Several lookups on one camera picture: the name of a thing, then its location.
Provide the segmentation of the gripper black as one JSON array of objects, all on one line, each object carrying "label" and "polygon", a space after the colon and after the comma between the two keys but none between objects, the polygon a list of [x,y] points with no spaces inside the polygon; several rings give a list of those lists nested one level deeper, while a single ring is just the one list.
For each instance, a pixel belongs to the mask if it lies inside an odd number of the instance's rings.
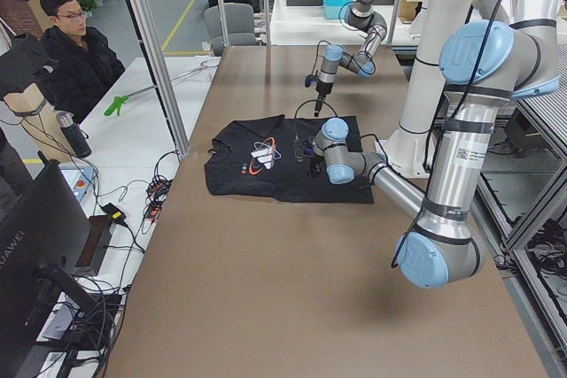
[{"label": "gripper black", "polygon": [[318,100],[315,101],[314,116],[317,118],[320,115],[322,109],[321,100],[324,101],[326,99],[326,96],[331,93],[332,84],[329,82],[318,82],[316,84],[315,90],[318,93]]},{"label": "gripper black", "polygon": [[322,157],[314,156],[310,158],[309,171],[307,175],[309,177],[318,177],[322,172],[322,162],[323,162]]}]

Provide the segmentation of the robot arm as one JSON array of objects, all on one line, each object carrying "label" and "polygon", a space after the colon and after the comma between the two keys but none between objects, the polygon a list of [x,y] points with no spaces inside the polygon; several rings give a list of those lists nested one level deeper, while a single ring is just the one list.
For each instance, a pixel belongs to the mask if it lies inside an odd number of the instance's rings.
[{"label": "robot arm", "polygon": [[[399,126],[385,147],[351,152],[340,118],[327,120],[309,142],[330,182],[365,176],[414,215],[392,263],[416,286],[442,287],[483,266],[484,242],[467,220],[488,143],[503,105],[558,88],[561,1],[429,0]],[[387,26],[373,2],[348,7],[345,23],[366,39],[356,55],[327,47],[314,77],[320,98],[329,94],[339,68],[374,73]]]},{"label": "robot arm", "polygon": [[317,99],[314,116],[318,116],[325,104],[326,96],[331,92],[340,67],[364,77],[370,77],[376,71],[374,54],[387,36],[387,24],[384,17],[373,10],[375,0],[355,0],[346,5],[339,13],[344,23],[365,34],[365,40],[355,55],[344,52],[339,45],[329,44],[325,48],[320,70],[308,75],[305,85],[316,83]]}]

